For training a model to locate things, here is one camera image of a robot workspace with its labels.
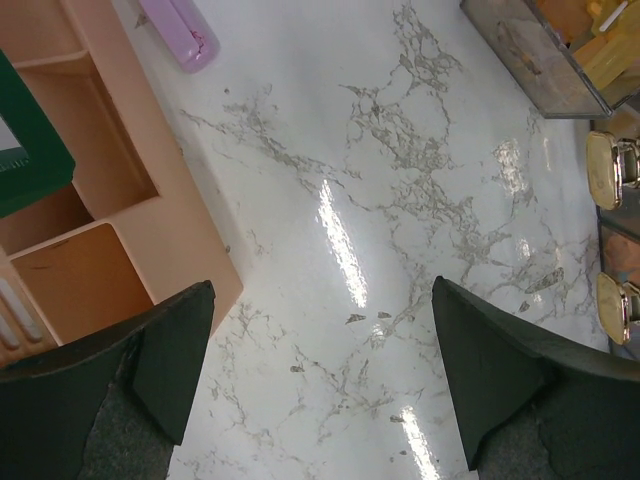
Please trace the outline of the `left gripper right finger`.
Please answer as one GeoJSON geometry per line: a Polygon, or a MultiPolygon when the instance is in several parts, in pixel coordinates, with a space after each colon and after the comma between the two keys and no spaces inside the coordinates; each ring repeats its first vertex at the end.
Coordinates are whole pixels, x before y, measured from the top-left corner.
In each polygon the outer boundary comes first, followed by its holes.
{"type": "Polygon", "coordinates": [[[638,363],[443,277],[432,308],[469,470],[482,479],[638,478],[638,363]]]}

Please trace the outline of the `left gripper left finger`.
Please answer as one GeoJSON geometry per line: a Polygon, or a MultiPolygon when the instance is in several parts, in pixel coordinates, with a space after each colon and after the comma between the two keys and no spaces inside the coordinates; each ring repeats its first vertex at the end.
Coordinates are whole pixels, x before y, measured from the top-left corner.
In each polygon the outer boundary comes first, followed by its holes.
{"type": "Polygon", "coordinates": [[[4,479],[164,479],[214,314],[210,281],[1,370],[4,479]]]}

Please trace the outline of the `clear four-compartment candy box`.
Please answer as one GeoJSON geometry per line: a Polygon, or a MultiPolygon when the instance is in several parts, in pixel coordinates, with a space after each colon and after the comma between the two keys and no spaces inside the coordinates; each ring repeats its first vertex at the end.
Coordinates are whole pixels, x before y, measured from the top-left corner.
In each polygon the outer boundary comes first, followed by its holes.
{"type": "Polygon", "coordinates": [[[547,119],[588,120],[598,209],[598,315],[612,343],[639,337],[639,4],[463,1],[462,11],[547,119]]]}

